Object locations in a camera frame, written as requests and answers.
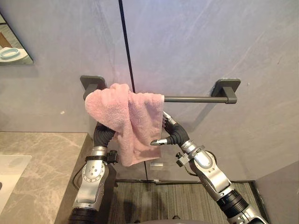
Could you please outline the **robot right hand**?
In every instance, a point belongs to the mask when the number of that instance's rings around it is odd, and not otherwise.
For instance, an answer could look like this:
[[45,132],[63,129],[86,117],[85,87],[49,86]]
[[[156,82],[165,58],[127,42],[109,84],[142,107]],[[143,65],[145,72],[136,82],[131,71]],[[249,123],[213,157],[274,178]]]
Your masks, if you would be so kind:
[[150,143],[151,146],[176,144],[182,146],[190,139],[186,130],[166,112],[163,112],[162,128],[165,129],[169,136],[167,138],[153,140]]

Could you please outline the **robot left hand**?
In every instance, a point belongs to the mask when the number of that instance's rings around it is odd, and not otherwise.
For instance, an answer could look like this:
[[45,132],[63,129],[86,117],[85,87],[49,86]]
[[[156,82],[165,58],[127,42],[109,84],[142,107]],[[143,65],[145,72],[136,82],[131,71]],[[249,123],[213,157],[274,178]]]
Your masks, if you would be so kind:
[[93,134],[93,146],[107,147],[114,134],[114,130],[98,122]]

